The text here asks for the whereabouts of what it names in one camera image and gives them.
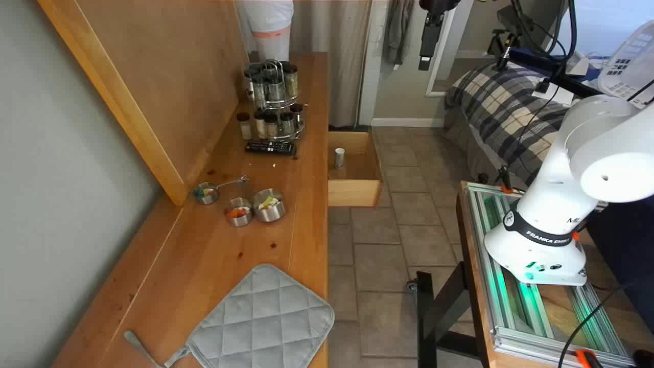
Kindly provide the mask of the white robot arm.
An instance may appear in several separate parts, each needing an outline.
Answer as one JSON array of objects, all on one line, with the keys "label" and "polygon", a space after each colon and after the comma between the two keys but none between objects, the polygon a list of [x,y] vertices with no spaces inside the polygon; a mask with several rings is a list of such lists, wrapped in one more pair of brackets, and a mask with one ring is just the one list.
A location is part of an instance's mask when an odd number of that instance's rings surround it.
[{"label": "white robot arm", "polygon": [[483,243],[519,283],[584,286],[572,233],[599,202],[653,195],[654,107],[597,95],[569,109],[536,181]]}]

